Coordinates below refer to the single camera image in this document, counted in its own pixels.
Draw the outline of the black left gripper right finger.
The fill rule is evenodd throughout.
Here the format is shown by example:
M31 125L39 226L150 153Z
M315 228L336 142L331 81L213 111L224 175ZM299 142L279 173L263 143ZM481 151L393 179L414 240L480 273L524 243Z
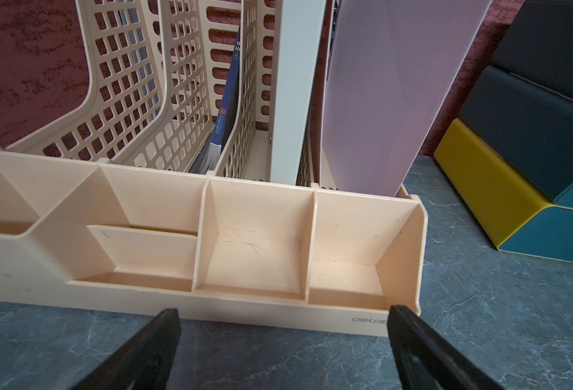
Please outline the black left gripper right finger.
M387 331L403 389L501 389L405 305L389 310Z

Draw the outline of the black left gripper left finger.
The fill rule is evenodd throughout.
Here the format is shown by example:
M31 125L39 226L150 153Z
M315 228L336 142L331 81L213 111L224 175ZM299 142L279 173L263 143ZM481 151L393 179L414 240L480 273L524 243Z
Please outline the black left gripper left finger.
M162 310L74 389L165 389L181 336L179 312Z

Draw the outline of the teal bottom drawer yellow case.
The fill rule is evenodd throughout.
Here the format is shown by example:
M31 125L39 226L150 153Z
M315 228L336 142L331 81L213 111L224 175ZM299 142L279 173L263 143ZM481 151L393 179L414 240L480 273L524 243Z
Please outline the teal bottom drawer yellow case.
M464 122L434 158L497 250L573 263L573 208L548 201Z

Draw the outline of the teal top drawer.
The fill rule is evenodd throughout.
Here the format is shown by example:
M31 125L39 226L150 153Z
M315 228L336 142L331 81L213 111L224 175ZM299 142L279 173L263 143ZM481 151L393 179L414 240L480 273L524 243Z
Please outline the teal top drawer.
M491 62L573 100L573 1L526 1Z

